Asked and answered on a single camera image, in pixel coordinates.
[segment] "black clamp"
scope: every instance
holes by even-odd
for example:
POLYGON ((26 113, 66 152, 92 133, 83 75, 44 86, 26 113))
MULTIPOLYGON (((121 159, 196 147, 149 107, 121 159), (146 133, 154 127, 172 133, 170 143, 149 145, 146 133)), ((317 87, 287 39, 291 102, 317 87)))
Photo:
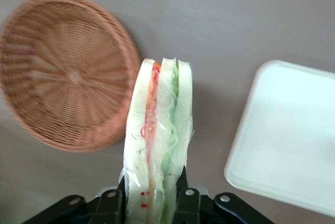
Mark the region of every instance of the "black clamp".
MULTIPOLYGON (((172 224, 274 224, 232 193, 209 198, 188 186, 186 169, 177 182, 177 204, 172 224)), ((78 195, 68 196, 24 224, 123 224, 125 181, 87 203, 78 195)))

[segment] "metal rivet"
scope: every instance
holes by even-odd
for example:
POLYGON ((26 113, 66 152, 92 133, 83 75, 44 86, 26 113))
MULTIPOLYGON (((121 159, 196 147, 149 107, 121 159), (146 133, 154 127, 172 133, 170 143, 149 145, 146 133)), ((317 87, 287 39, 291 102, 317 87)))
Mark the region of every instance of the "metal rivet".
POLYGON ((108 198, 112 198, 112 197, 114 197, 116 195, 116 193, 115 193, 115 191, 113 191, 113 192, 110 192, 109 194, 107 194, 107 197, 108 198))
POLYGON ((73 200, 69 201, 69 205, 73 206, 73 205, 77 204, 79 202, 79 200, 80 200, 79 198, 73 199, 73 200))
POLYGON ((227 195, 222 195, 220 197, 220 201, 222 201, 222 202, 230 202, 230 198, 227 195))
POLYGON ((188 196, 194 195, 194 191, 192 189, 188 189, 185 191, 185 194, 188 196))

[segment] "plastic wrap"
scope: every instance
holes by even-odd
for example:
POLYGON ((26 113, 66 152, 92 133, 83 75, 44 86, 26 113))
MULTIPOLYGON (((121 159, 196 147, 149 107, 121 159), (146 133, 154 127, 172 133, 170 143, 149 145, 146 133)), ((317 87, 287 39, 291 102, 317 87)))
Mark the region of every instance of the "plastic wrap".
POLYGON ((160 65, 145 59, 127 120, 126 223, 171 223, 191 134, 189 64, 163 59, 160 65))

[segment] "red marking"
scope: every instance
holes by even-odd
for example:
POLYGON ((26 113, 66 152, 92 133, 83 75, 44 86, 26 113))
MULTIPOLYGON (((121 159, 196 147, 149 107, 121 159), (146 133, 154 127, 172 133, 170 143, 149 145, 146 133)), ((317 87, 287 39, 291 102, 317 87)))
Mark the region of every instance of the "red marking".
POLYGON ((144 138, 144 134, 145 134, 144 128, 145 128, 145 126, 143 126, 142 129, 141 129, 141 136, 142 136, 142 138, 144 138))
POLYGON ((154 76, 153 79, 158 82, 158 75, 160 73, 160 69, 158 69, 157 67, 153 67, 152 70, 154 71, 154 76))

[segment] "white bread slice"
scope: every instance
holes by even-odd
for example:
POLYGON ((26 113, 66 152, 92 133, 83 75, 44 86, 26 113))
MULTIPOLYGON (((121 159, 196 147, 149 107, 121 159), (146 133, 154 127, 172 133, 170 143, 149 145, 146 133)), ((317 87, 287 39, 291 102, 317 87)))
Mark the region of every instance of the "white bread slice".
POLYGON ((192 70, 189 63, 178 61, 179 67, 179 95, 175 112, 175 126, 177 129, 178 143, 175 150, 178 175, 182 174, 183 166, 186 166, 187 148, 193 132, 192 118, 192 70))
POLYGON ((146 142, 141 135, 146 114, 149 80, 154 61, 145 59, 141 65, 127 118, 124 149, 124 176, 127 195, 126 224, 147 223, 149 195, 149 173, 146 158, 146 142))

